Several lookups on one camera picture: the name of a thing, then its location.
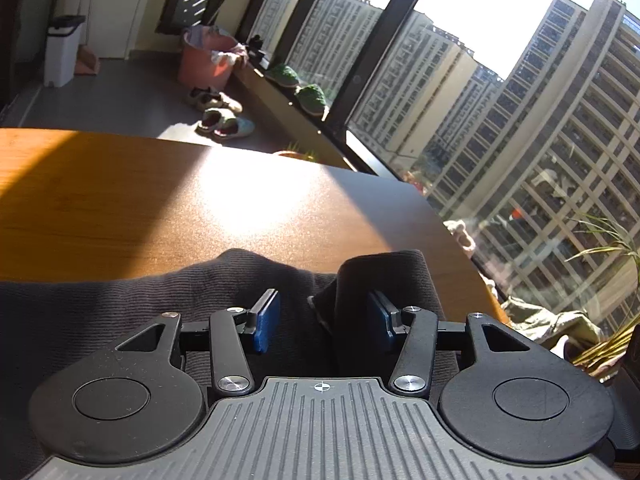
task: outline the wooden table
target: wooden table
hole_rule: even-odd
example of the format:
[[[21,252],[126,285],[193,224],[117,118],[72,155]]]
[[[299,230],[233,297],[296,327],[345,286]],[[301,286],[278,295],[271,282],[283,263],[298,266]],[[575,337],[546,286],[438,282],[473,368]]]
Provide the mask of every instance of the wooden table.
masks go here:
[[[409,184],[232,148],[0,129],[0,279],[133,278],[228,248],[322,272],[420,249],[450,320],[502,314]]]

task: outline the metal screw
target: metal screw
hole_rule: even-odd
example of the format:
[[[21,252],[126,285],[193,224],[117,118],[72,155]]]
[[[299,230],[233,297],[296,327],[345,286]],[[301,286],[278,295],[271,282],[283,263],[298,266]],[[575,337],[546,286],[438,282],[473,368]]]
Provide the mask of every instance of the metal screw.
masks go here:
[[[402,390],[404,392],[417,392],[418,390],[423,389],[426,385],[427,383],[424,382],[424,379],[417,375],[403,375],[394,381],[394,386],[398,390]]]
[[[218,387],[226,392],[241,392],[249,387],[249,379],[242,375],[228,375],[218,381]]]

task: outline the laundry basket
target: laundry basket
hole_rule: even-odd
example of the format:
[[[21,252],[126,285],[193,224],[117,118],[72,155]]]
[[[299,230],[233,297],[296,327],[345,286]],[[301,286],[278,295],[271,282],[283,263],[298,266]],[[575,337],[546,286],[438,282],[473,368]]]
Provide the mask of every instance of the laundry basket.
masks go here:
[[[223,90],[236,62],[244,62],[246,50],[217,27],[195,25],[182,36],[184,49],[178,81],[188,88]]]

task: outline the green shoe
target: green shoe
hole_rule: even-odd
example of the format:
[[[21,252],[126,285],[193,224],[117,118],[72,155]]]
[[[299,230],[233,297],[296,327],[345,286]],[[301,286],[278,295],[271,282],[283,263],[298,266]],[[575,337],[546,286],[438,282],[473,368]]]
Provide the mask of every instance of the green shoe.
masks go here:
[[[302,109],[309,115],[324,117],[327,106],[324,92],[318,85],[307,85],[302,87],[297,94],[298,102]]]
[[[280,63],[279,65],[268,69],[267,72],[264,73],[264,76],[283,88],[295,88],[300,85],[298,74],[296,74],[295,70],[290,66],[287,66],[284,63]]]

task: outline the blue gripper pad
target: blue gripper pad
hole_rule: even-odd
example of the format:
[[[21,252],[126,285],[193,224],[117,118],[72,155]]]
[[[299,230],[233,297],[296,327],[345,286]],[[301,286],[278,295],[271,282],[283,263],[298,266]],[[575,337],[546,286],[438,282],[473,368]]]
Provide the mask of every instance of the blue gripper pad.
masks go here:
[[[260,354],[269,348],[269,339],[280,322],[280,295],[273,294],[271,300],[258,313],[255,323],[254,351]]]
[[[366,326],[371,344],[381,352],[391,352],[396,340],[391,316],[372,294],[367,295]]]

